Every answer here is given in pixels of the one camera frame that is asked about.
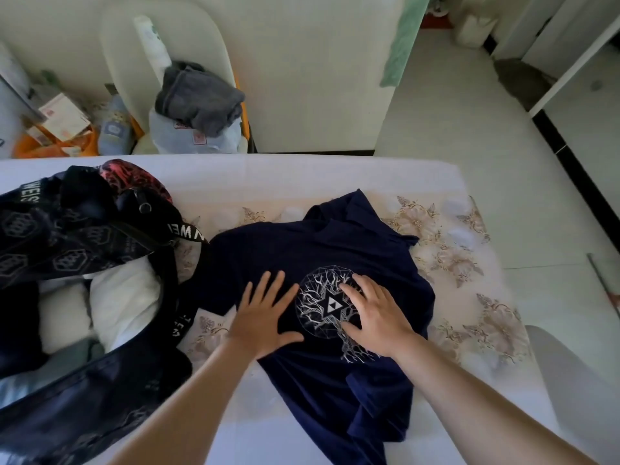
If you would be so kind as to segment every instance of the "white bag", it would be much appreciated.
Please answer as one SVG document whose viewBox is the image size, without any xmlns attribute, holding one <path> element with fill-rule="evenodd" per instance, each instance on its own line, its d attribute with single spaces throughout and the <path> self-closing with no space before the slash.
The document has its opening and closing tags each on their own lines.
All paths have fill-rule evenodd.
<svg viewBox="0 0 620 465">
<path fill-rule="evenodd" d="M 241 118 L 233 122 L 218 137 L 206 137 L 177 121 L 149 111 L 151 140 L 160 154 L 238 153 L 241 140 Z"/>
</svg>

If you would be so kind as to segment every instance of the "forearm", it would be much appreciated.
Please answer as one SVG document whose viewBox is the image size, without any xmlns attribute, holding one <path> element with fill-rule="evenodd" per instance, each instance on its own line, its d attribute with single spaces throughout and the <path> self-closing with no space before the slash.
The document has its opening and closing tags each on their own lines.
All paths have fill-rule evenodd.
<svg viewBox="0 0 620 465">
<path fill-rule="evenodd" d="M 395 360 L 468 464 L 593 463 L 421 336 L 404 340 Z"/>
<path fill-rule="evenodd" d="M 136 430 L 110 465 L 202 465 L 252 353 L 226 341 Z"/>
</svg>

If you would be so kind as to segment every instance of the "navy t-shirt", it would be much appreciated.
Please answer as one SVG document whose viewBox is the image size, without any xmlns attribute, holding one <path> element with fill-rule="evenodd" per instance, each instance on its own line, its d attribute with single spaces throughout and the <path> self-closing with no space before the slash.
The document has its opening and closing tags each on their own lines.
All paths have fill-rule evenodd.
<svg viewBox="0 0 620 465">
<path fill-rule="evenodd" d="M 283 294 L 298 296 L 278 323 L 299 331 L 303 343 L 259 360 L 304 430 L 334 464 L 384 464 L 383 442 L 402 441 L 413 387 L 396 363 L 366 351 L 340 322 L 360 325 L 342 282 L 359 289 L 352 273 L 390 290 L 414 330 L 426 336 L 435 294 L 409 254 L 413 236 L 394 232 L 366 196 L 351 194 L 312 207 L 299 222 L 258 222 L 223 232 L 210 242 L 181 303 L 225 314 L 248 281 L 265 271 L 286 272 Z"/>
</svg>

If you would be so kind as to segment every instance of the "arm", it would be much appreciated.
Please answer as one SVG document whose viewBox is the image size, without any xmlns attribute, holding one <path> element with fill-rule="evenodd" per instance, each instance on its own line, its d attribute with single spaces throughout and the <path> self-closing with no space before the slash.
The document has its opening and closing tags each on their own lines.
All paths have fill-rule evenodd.
<svg viewBox="0 0 620 465">
<path fill-rule="evenodd" d="M 265 294 L 269 276 L 268 272 L 263 274 L 252 301 L 252 282 L 247 285 L 227 339 L 136 430 L 110 465 L 205 462 L 224 410 L 250 362 L 286 344 L 303 341 L 300 333 L 278 334 L 278 318 L 295 298 L 299 286 L 293 285 L 274 304 L 284 273 L 278 273 Z"/>
<path fill-rule="evenodd" d="M 416 334 L 387 289 L 367 276 L 353 278 L 363 295 L 341 288 L 358 309 L 362 329 L 343 322 L 345 332 L 398 363 L 468 464 L 594 464 Z"/>
</svg>

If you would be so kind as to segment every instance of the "hand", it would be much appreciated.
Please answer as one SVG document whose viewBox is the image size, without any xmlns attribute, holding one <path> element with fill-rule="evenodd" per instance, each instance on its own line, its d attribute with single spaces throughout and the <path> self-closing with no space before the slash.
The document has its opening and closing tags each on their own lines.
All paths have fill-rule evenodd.
<svg viewBox="0 0 620 465">
<path fill-rule="evenodd" d="M 364 295 L 347 284 L 340 288 L 360 314 L 361 329 L 343 321 L 342 329 L 357 344 L 381 356 L 395 357 L 403 339 L 415 334 L 392 294 L 368 276 L 353 274 Z"/>
<path fill-rule="evenodd" d="M 248 349 L 254 359 L 260 359 L 287 344 L 304 340 L 304 336 L 295 331 L 278 334 L 278 319 L 297 295 L 299 284 L 293 284 L 274 304 L 275 297 L 284 282 L 284 272 L 278 272 L 265 294 L 270 276 L 270 272 L 263 274 L 251 301 L 252 282 L 247 283 L 237 315 L 228 333 L 228 338 Z"/>
</svg>

